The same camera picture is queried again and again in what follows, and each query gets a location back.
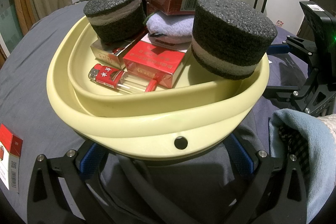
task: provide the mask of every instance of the gray bed sheet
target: gray bed sheet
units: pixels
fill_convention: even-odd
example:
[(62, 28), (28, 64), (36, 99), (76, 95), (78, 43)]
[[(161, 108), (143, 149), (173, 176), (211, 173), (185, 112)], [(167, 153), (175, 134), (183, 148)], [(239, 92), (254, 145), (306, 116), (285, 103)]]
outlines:
[[(85, 3), (78, 3), (62, 8), (40, 20), (22, 39), (0, 70), (0, 122), (23, 139), (19, 173), (20, 193), (9, 192), (2, 182), (0, 182), (0, 189), (25, 222), (27, 220), (28, 186), (36, 156), (43, 153), (48, 158), (59, 157), (69, 149), (78, 149), (84, 142), (84, 138), (76, 134), (54, 113), (46, 94), (46, 75), (49, 63), (64, 36), (83, 16), (84, 5)], [(290, 33), (280, 28), (278, 30), (278, 37), (274, 42), (281, 43)], [(307, 64), (303, 61), (291, 54), (270, 56), (269, 59), (273, 62), (270, 64), (269, 85), (301, 86), (304, 83), (307, 77)], [(244, 120), (240, 129), (243, 128), (242, 130), (248, 132), (247, 138), (249, 138), (249, 134), (252, 136), (251, 140), (256, 149), (265, 148), (269, 150), (268, 118), (274, 110), (284, 107), (290, 107), (290, 105), (279, 104), (261, 97)], [(224, 163), (220, 175), (223, 176), (224, 174), (222, 182), (223, 185), (226, 185), (233, 178), (229, 178), (232, 173), (226, 171), (227, 166), (225, 165), (229, 164), (229, 160), (227, 153), (223, 158), (223, 151), (225, 153), (225, 148), (219, 146), (212, 150), (207, 158), (198, 158), (195, 161), (197, 163), (207, 159), (207, 161), (221, 162), (222, 165)], [(102, 184), (110, 195), (116, 194), (123, 199), (125, 193), (115, 193), (116, 189), (113, 188), (113, 181), (118, 178), (118, 175), (113, 176), (113, 169), (116, 165), (116, 159), (113, 155), (110, 155), (101, 174)], [(120, 170), (117, 173), (121, 177), (123, 176)], [(157, 173), (153, 176), (157, 188), (169, 198), (174, 199), (174, 197), (169, 196), (171, 191), (170, 187), (167, 187), (167, 180), (163, 180), (166, 176)], [(170, 180), (170, 186), (178, 187), (177, 184), (172, 183), (174, 180), (176, 178), (173, 176)], [(199, 198), (204, 198), (206, 195), (206, 191), (201, 191)], [(68, 201), (72, 206), (73, 201), (71, 199)], [(181, 196), (174, 202), (177, 204), (183, 203), (185, 197)], [(211, 203), (209, 203), (209, 207), (216, 207), (216, 210), (221, 210)], [(211, 218), (211, 215), (216, 212), (209, 208), (205, 213)], [(195, 213), (195, 218), (200, 221), (204, 219), (201, 213)]]

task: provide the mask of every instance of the blue padding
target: blue padding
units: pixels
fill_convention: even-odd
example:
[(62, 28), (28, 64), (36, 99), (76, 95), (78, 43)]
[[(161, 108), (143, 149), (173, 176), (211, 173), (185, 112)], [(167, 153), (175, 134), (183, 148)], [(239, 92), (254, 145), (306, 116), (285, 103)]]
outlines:
[(105, 152), (106, 148), (97, 143), (94, 143), (90, 147), (79, 163), (79, 173), (83, 180), (91, 178), (91, 176), (96, 172)]
[(239, 174), (247, 177), (254, 172), (254, 164), (248, 153), (240, 144), (234, 134), (230, 134), (223, 141), (231, 160), (234, 162)]
[(287, 44), (278, 44), (278, 45), (271, 45), (268, 47), (266, 53), (267, 54), (284, 54), (289, 53), (290, 48)]

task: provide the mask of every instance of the lavender cloth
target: lavender cloth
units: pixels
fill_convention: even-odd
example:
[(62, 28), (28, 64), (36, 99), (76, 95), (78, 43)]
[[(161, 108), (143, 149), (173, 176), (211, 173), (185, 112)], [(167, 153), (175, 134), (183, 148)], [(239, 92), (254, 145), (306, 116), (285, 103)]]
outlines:
[(194, 16), (167, 16), (159, 11), (147, 20), (146, 25), (150, 34), (160, 33), (165, 35), (160, 37), (159, 40), (173, 44), (186, 43), (191, 41)]

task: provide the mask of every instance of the black foam cylinder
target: black foam cylinder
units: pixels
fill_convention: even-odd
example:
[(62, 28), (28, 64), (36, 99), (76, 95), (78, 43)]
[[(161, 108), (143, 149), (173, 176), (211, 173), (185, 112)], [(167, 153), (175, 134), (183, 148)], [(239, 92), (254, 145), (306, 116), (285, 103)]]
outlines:
[(192, 53), (210, 72), (244, 79), (277, 34), (268, 17), (241, 0), (197, 0)]
[(83, 11), (104, 43), (127, 39), (144, 27), (142, 0), (89, 0)]

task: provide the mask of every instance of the blue fleece blanket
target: blue fleece blanket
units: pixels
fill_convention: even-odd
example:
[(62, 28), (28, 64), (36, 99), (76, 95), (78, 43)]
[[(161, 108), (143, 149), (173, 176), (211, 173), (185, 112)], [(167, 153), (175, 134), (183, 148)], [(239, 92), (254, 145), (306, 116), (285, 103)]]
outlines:
[(287, 148), (278, 135), (282, 125), (300, 132), (308, 141), (310, 183), (307, 193), (307, 223), (323, 207), (335, 187), (336, 143), (333, 132), (320, 119), (291, 109), (275, 111), (269, 123), (270, 154), (286, 157)]

